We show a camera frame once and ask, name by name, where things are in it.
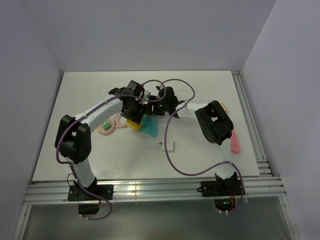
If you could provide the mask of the yellow cube socket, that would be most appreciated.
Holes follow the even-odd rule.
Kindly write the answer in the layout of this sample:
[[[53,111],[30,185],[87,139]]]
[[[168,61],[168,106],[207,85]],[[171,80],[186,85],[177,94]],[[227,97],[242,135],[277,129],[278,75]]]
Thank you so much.
[[[131,129],[133,129],[133,130],[135,130],[135,131],[139,131],[140,130],[140,128],[142,126],[142,123],[143,123],[142,121],[141,121],[141,123],[136,123],[136,122],[134,122],[133,120],[130,120],[130,119],[127,119],[125,121],[126,126],[131,128]]]

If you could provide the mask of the teal triangular power strip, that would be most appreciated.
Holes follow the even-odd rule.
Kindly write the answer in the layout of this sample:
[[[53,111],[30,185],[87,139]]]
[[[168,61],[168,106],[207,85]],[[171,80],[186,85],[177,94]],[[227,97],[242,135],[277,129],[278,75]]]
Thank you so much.
[[[157,119],[154,116],[144,115],[139,130],[151,137],[157,137]]]

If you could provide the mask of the green plug adapter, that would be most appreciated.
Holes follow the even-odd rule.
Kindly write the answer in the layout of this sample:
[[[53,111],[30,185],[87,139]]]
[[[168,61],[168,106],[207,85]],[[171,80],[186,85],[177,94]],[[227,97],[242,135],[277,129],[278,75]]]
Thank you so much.
[[[104,131],[107,131],[112,127],[112,123],[109,120],[105,120],[102,124],[101,127],[103,128]]]

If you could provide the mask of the pink round power strip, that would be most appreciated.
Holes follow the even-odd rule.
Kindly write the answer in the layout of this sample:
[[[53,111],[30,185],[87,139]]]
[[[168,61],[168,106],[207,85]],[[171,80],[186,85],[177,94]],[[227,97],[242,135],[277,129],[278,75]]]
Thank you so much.
[[[102,136],[108,136],[115,131],[115,124],[113,122],[110,123],[110,127],[108,129],[104,129],[102,125],[99,125],[96,128],[96,131]]]

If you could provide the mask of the white charger adapter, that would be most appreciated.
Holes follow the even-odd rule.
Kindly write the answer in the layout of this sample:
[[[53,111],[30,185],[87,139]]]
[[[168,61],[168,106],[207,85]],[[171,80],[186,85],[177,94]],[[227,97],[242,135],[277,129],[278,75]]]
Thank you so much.
[[[160,141],[159,145],[161,146],[161,150],[163,152],[165,152],[166,149],[167,149],[168,152],[173,152],[174,151],[175,142],[174,141],[167,141],[166,144],[165,144],[164,142]]]

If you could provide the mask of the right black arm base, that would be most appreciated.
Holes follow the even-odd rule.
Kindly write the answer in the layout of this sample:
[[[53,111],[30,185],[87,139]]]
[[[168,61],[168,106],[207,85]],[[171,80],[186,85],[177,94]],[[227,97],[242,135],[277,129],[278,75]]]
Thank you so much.
[[[238,179],[201,181],[196,191],[203,198],[213,198],[218,212],[226,215],[233,212],[246,195],[245,187]]]

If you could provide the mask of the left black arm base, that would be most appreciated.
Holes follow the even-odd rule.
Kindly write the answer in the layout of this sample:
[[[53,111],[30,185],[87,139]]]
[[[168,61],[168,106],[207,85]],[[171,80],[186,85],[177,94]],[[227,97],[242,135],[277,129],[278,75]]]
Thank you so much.
[[[75,181],[69,186],[67,201],[78,202],[80,215],[96,215],[100,210],[101,202],[113,198],[114,186],[112,184],[98,184],[95,180],[83,190]]]

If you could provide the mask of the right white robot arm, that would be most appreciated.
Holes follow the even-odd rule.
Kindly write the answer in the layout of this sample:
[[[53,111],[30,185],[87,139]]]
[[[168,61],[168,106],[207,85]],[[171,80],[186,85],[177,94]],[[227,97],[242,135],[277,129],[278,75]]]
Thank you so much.
[[[157,87],[158,95],[150,95],[147,107],[148,115],[163,116],[169,113],[163,137],[163,146],[166,158],[171,167],[183,176],[195,177],[215,170],[214,176],[217,191],[222,195],[229,194],[238,177],[241,176],[239,169],[232,162],[231,138],[234,124],[222,105],[213,100],[209,103],[191,103],[190,100],[179,101],[172,87]],[[168,130],[172,118],[188,118],[196,120],[200,126],[204,138],[218,147],[218,163],[209,168],[197,172],[186,173],[179,170],[172,162],[168,151]]]

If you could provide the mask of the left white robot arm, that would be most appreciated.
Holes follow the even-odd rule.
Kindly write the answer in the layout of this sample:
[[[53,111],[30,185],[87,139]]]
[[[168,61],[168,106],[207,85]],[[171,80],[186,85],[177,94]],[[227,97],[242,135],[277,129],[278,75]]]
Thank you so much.
[[[93,131],[119,112],[127,119],[141,122],[146,110],[144,100],[150,95],[142,84],[132,80],[126,87],[110,90],[103,100],[83,113],[61,118],[54,143],[55,157],[59,164],[71,168],[81,184],[79,194],[86,200],[95,198],[98,193],[97,178],[89,163]]]

